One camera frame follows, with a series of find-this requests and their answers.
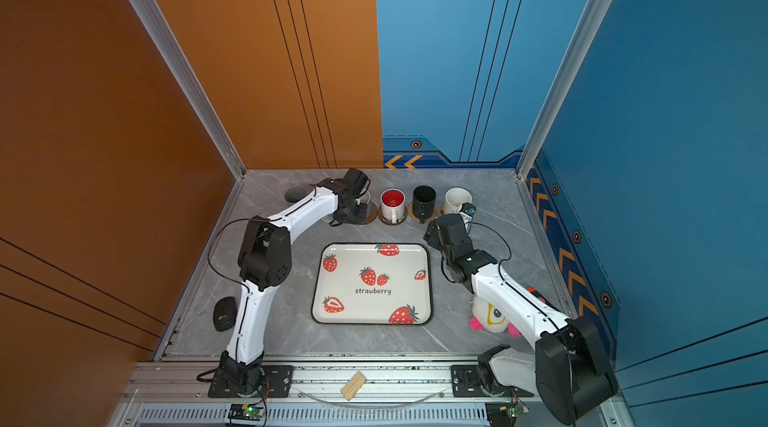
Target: striped wooden block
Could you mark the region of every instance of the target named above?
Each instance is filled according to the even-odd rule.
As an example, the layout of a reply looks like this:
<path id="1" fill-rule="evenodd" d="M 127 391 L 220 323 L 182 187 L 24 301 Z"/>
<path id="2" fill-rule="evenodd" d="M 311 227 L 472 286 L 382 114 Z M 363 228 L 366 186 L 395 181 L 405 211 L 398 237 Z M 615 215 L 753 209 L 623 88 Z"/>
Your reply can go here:
<path id="1" fill-rule="evenodd" d="M 350 381 L 344 385 L 343 389 L 341 389 L 341 394 L 344 395 L 345 399 L 352 400 L 352 397 L 357 394 L 357 391 L 360 390 L 362 384 L 366 382 L 366 378 L 363 377 L 360 372 L 355 372 Z"/>

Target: strawberry tray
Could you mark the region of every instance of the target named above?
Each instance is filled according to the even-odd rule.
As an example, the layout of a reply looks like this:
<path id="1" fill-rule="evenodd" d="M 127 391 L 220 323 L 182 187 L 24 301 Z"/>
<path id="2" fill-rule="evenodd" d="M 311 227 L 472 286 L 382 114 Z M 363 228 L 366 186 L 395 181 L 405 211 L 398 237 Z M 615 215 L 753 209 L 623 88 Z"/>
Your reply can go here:
<path id="1" fill-rule="evenodd" d="M 332 243 L 319 261 L 312 317 L 318 323 L 421 326 L 432 318 L 426 247 Z"/>

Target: marble surface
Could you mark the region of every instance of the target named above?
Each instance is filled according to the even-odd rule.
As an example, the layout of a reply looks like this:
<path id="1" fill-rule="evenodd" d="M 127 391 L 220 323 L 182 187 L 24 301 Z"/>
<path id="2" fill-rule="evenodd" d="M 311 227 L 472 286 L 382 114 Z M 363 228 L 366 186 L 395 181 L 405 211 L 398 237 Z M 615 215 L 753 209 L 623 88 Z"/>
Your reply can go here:
<path id="1" fill-rule="evenodd" d="M 503 263 L 506 271 L 520 283 L 535 287 L 560 308 L 552 276 L 544 266 L 542 254 L 525 212 L 523 199 L 514 184 L 511 170 L 364 170 L 371 179 L 372 199 L 398 188 L 412 199 L 418 185 L 432 186 L 442 205 L 445 193 L 454 186 L 467 189 L 478 208 L 475 221 L 497 230 L 507 240 L 512 259 Z M 340 178 L 346 170 L 249 170 L 245 184 L 230 216 L 231 220 L 279 212 L 290 204 L 283 193 L 292 186 L 320 182 L 326 177 Z M 246 222 L 225 229 L 212 255 L 214 266 L 228 277 L 238 277 L 236 256 Z M 266 355 L 302 354 L 423 354 L 477 355 L 506 343 L 522 352 L 532 348 L 522 336 L 491 334 L 469 326 L 472 294 L 449 283 L 440 273 L 440 254 L 430 254 L 434 315 L 424 326 L 329 326 L 316 323 L 310 315 L 320 254 L 331 243 L 421 243 L 426 224 L 408 218 L 398 226 L 376 220 L 370 225 L 330 227 L 319 221 L 293 243 L 293 270 L 278 290 L 266 326 Z M 475 249 L 484 249 L 497 259 L 509 257 L 499 237 L 483 227 L 472 226 Z M 214 304 L 226 296 L 240 298 L 235 283 L 207 270 L 184 316 L 167 355 L 219 354 L 226 348 L 231 331 L 219 333 L 211 317 Z"/>

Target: plush toy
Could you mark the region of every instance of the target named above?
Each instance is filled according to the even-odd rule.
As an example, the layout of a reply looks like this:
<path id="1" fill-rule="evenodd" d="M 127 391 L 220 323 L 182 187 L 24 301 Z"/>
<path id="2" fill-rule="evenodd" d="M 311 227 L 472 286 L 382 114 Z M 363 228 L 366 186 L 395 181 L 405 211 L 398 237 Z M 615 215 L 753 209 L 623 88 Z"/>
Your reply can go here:
<path id="1" fill-rule="evenodd" d="M 542 294 L 536 291 L 533 287 L 528 287 L 528 291 L 534 295 L 537 299 L 543 303 L 554 308 L 551 303 L 544 298 Z M 513 326 L 509 321 L 488 301 L 475 296 L 472 299 L 472 320 L 469 321 L 469 326 L 475 330 L 488 330 L 493 333 L 501 333 L 506 330 L 509 335 L 517 337 L 520 335 L 520 331 L 517 327 Z"/>

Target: yellow arrow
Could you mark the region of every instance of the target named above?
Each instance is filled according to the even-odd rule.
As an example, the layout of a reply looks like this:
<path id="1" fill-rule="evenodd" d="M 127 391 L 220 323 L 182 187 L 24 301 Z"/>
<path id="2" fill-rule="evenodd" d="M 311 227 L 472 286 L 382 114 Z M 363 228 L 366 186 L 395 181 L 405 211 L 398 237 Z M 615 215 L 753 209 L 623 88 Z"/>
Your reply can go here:
<path id="1" fill-rule="evenodd" d="M 395 155 L 394 157 L 389 159 L 389 162 L 385 163 L 384 165 L 388 166 L 390 169 L 396 169 L 397 167 L 393 166 L 392 164 L 400 160 L 400 157 L 402 157 L 402 155 Z"/>
<path id="2" fill-rule="evenodd" d="M 547 230 L 547 217 L 552 217 L 553 219 L 558 218 L 558 216 L 554 215 L 554 212 L 551 210 L 544 209 L 544 230 Z"/>
<path id="3" fill-rule="evenodd" d="M 598 315 L 598 316 L 600 315 L 598 313 L 598 309 L 594 305 L 592 305 L 592 302 L 590 302 L 589 300 L 585 299 L 582 296 L 579 296 L 578 298 L 578 316 L 579 317 L 584 315 L 584 307 L 587 307 L 588 309 L 590 309 L 592 312 L 594 312 L 595 315 Z"/>
<path id="4" fill-rule="evenodd" d="M 531 197 L 533 197 L 533 184 L 534 183 L 541 183 L 541 179 L 533 178 L 531 179 Z"/>
<path id="5" fill-rule="evenodd" d="M 563 257 L 567 257 L 574 262 L 576 262 L 576 259 L 574 259 L 574 256 L 572 253 L 570 253 L 568 250 L 560 249 L 560 271 L 563 271 Z"/>
<path id="6" fill-rule="evenodd" d="M 407 166 L 409 169 L 415 169 L 416 167 L 414 167 L 414 166 L 413 166 L 413 163 L 414 163 L 414 162 L 416 162 L 416 161 L 417 161 L 418 159 L 420 159 L 420 158 L 422 158 L 422 156 L 421 156 L 421 155 L 417 155 L 417 156 L 413 157 L 411 160 L 409 160 L 408 162 L 406 162 L 406 166 Z"/>
<path id="7" fill-rule="evenodd" d="M 581 285 L 583 285 L 584 287 L 587 286 L 587 284 L 584 282 L 584 279 L 581 278 L 581 276 L 578 276 L 575 273 L 573 273 L 573 271 L 571 270 L 570 272 L 568 272 L 568 291 L 570 293 L 574 292 L 574 280 L 576 282 L 581 283 Z"/>
<path id="8" fill-rule="evenodd" d="M 549 200 L 549 197 L 547 197 L 543 193 L 537 193 L 536 194 L 536 212 L 542 211 L 542 199 Z"/>

